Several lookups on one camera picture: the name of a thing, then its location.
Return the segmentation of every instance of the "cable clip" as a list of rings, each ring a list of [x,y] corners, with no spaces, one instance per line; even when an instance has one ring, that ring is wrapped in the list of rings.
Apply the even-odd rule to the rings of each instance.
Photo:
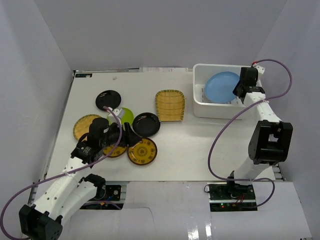
[[[79,186],[79,182],[75,179],[75,177],[74,177],[74,174],[72,173],[68,173],[68,165],[65,167],[65,169],[62,171],[63,173],[64,173],[64,175],[66,176],[66,177],[71,177],[72,178],[72,180],[73,181],[75,181],[76,182],[76,184]]]

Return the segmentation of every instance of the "black plate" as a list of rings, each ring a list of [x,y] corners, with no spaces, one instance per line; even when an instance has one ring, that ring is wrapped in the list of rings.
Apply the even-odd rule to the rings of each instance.
[[[121,103],[121,96],[117,91],[107,90],[100,93],[95,99],[98,109],[106,111],[104,106],[116,109]]]
[[[153,113],[144,112],[135,117],[132,127],[140,137],[149,138],[159,131],[160,121]]]

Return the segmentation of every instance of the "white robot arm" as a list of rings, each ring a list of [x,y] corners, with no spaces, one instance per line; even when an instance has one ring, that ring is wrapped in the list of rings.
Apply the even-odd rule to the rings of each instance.
[[[288,156],[293,127],[291,123],[282,122],[269,103],[264,101],[265,91],[262,87],[256,86],[259,67],[242,67],[239,83],[233,91],[246,107],[262,100],[249,110],[257,125],[248,146],[247,159],[233,172],[235,179],[254,180],[265,169],[285,161]],[[251,184],[250,181],[235,183]]]
[[[135,145],[141,138],[133,133],[130,124],[125,122],[125,135],[120,145]],[[117,123],[106,118],[96,118],[72,151],[65,168],[65,176],[53,182],[49,189],[32,206],[24,205],[19,211],[23,234],[33,240],[56,240],[62,233],[63,225],[87,201],[106,189],[106,180],[91,174],[91,168],[69,173],[96,162],[103,149],[117,142],[120,129]]]

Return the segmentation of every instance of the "white table surface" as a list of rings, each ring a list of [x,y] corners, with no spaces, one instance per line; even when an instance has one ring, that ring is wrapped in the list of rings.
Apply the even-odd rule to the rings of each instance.
[[[222,119],[197,118],[193,114],[192,72],[93,73],[90,78],[75,78],[58,132],[47,177],[59,174],[66,165],[77,141],[73,127],[88,114],[107,114],[96,107],[95,100],[105,90],[120,93],[120,107],[129,108],[134,116],[156,114],[155,96],[160,90],[175,89],[185,96],[182,122],[162,122],[159,132],[151,137],[156,143],[156,159],[148,165],[133,164],[126,154],[107,158],[92,168],[107,181],[215,181],[207,166],[210,146],[227,122]],[[248,143],[255,123],[235,121],[219,139],[211,158],[213,170],[227,177],[248,156]],[[271,169],[259,177],[275,179]]]
[[[122,210],[79,210],[59,240],[300,240],[311,233],[292,182],[247,212],[210,212],[205,182],[131,182]],[[269,182],[253,184],[257,203]]]

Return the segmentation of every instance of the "green plate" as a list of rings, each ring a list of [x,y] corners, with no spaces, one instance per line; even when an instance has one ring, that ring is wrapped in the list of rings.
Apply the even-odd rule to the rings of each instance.
[[[121,107],[121,108],[124,110],[124,116],[121,119],[121,124],[124,125],[125,123],[129,123],[130,125],[132,125],[135,119],[133,112],[129,108],[126,108],[126,107]]]

